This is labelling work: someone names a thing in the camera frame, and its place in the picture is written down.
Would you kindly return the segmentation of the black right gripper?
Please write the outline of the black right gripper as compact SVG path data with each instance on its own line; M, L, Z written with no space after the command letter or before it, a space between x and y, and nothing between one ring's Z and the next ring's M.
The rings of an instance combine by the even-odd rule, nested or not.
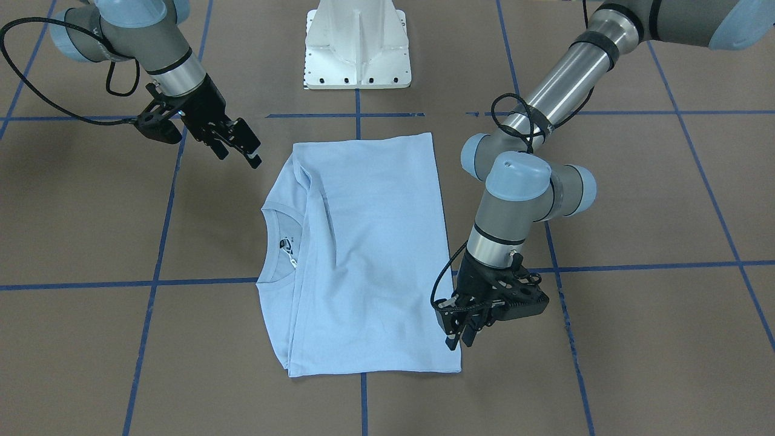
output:
M191 93L183 97L183 124L194 138L204 143L219 160L229 154L229 148L238 151L251 168L258 168L262 159L258 153L260 140L242 118L234 121L225 114L225 99L210 76Z

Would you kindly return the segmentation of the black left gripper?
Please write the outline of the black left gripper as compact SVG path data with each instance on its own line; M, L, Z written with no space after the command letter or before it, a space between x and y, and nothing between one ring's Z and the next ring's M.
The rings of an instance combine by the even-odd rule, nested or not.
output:
M502 290L498 280L511 281L527 273L523 267L523 255L516 251L507 254L511 264L505 268L494 268L482 264L469 254L463 254L457 274L457 284L451 297L434 300L438 323L446 334L446 346L450 351L457 349L459 340L471 347L477 332L485 326L492 326L493 306L498 291Z

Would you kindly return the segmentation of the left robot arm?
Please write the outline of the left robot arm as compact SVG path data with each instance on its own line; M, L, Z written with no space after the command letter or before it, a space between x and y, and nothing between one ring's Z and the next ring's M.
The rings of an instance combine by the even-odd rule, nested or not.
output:
M468 138L461 166L484 182L451 296L432 300L450 350L470 346L498 321L539 315L549 298L521 250L532 224L588 209L597 182L586 168L554 165L535 153L587 102L620 58L647 41L743 50L773 27L772 1L605 1L584 33L495 130Z

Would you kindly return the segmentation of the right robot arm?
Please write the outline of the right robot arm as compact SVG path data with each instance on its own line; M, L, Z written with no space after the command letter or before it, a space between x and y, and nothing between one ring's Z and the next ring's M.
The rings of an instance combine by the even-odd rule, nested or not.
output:
M78 62L138 61L151 78L153 99L134 125L150 140L180 142L171 120L179 114L189 133L219 159L233 148L257 168L260 141L243 119L225 114L224 97L178 28L189 14L187 1L94 1L58 14L50 36Z

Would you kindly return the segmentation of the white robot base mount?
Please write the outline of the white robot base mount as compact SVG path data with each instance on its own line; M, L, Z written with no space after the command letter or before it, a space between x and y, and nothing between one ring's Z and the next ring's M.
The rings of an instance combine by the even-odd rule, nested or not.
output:
M407 20L394 2L321 1L305 25L304 88L410 87Z

